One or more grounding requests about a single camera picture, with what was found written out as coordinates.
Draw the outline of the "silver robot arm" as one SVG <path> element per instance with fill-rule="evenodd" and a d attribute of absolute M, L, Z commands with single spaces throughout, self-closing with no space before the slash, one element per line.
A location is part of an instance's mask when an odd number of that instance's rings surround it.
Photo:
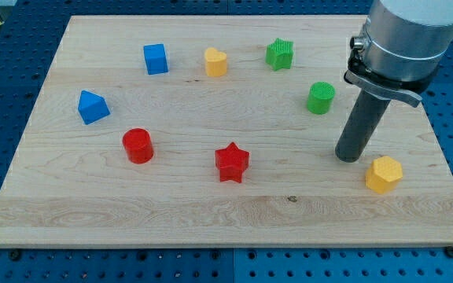
<path fill-rule="evenodd" d="M 453 0 L 374 0 L 351 38 L 344 78 L 380 100 L 417 107 L 453 39 Z"/>

